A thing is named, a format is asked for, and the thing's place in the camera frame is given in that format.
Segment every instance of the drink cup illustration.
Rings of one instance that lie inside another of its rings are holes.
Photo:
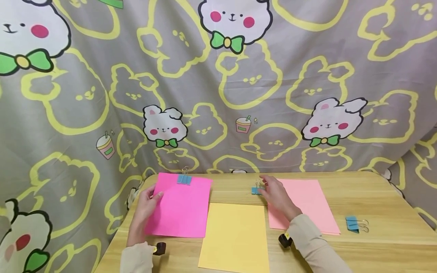
[[[105,132],[105,135],[97,140],[96,148],[107,160],[114,155],[114,143],[112,142],[112,138],[110,135],[108,135],[107,131]]]
[[[250,116],[240,117],[236,120],[235,124],[238,133],[247,134],[249,132],[250,126],[252,125],[252,121],[250,120]]]

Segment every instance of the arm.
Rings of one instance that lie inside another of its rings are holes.
[[[352,273],[307,215],[293,218],[287,232],[314,273]]]
[[[273,176],[261,175],[266,190],[259,192],[290,221],[288,235],[314,273],[349,273],[347,264],[322,238],[311,219],[302,214],[287,194],[284,185]]]
[[[120,273],[152,273],[154,246],[146,242],[144,227],[163,193],[153,196],[155,186],[139,194],[138,206],[129,226],[126,248],[121,253]]]

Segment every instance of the blue binder clip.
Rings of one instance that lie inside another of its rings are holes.
[[[355,233],[360,233],[360,230],[369,232],[369,221],[358,220],[355,216],[346,216],[347,230]]]
[[[191,185],[191,176],[187,175],[189,170],[190,170],[190,167],[188,167],[188,166],[185,166],[182,169],[182,174],[178,175],[178,177],[177,177],[178,184]]]
[[[261,195],[258,189],[263,189],[263,187],[261,187],[261,182],[255,183],[255,187],[252,187],[252,194]]]

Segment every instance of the binder clip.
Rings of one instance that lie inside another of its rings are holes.
[[[167,244],[164,242],[157,243],[156,246],[154,247],[153,255],[161,256],[161,255],[165,254],[166,247],[167,247]]]
[[[288,232],[279,235],[278,240],[281,243],[281,246],[285,249],[290,247],[291,244],[293,243],[293,239],[290,238],[290,235],[288,235]]]
[[[255,187],[252,187],[252,194],[261,195],[258,189],[263,189],[264,187],[261,186],[261,180],[258,179],[255,183]]]
[[[360,230],[369,232],[369,221],[358,220],[355,216],[346,216],[346,226],[347,230],[355,233],[360,233]]]
[[[190,170],[190,167],[188,167],[188,166],[185,166],[182,169],[182,174],[178,175],[178,177],[177,177],[178,184],[184,184],[184,185],[191,184],[191,176],[187,175],[189,170]]]

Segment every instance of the light pink paper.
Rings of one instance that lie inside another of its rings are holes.
[[[210,179],[192,177],[191,185],[177,184],[178,174],[159,173],[154,193],[164,192],[146,225],[146,234],[204,238]]]
[[[340,235],[340,229],[317,180],[278,180],[284,185],[293,203],[310,217],[320,232]],[[280,211],[270,204],[268,204],[268,211],[270,228],[288,229],[290,222]]]

